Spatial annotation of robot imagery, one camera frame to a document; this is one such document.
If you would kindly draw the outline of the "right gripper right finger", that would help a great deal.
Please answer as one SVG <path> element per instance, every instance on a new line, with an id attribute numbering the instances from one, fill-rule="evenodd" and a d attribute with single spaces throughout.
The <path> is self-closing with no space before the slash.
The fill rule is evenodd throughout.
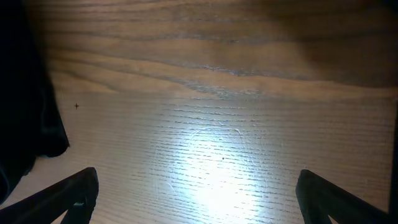
<path id="1" fill-rule="evenodd" d="M 397 223 L 397 212 L 386 213 L 307 169 L 295 193 L 305 224 Z"/>

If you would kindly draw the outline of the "black polo shirt with logo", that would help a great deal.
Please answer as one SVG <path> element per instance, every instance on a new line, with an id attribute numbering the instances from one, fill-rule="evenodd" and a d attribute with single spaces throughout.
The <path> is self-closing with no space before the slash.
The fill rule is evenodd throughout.
<path id="1" fill-rule="evenodd" d="M 1 201 L 39 156 L 69 147 L 52 82 L 22 1 L 1 1 Z"/>

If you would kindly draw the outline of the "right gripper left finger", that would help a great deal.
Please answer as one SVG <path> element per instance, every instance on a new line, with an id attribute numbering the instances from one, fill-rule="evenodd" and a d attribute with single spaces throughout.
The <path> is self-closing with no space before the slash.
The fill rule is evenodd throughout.
<path id="1" fill-rule="evenodd" d="M 1 209 L 1 223 L 89 224 L 96 206 L 99 182 L 96 169 L 87 167 L 46 189 Z"/>

